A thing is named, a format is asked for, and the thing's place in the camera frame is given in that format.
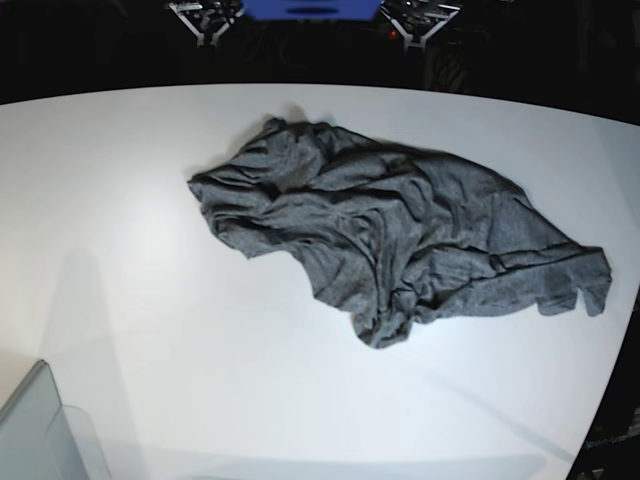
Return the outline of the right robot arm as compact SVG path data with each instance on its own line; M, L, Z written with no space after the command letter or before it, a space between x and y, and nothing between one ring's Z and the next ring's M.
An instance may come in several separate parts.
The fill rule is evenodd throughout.
M195 36L198 47L216 47L223 35L245 14L243 1L168 1L170 10Z

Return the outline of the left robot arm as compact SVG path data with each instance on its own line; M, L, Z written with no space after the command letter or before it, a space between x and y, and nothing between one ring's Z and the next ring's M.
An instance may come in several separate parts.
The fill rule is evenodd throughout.
M404 51L423 51L426 43L461 11L461 1L386 0L380 13L403 40Z

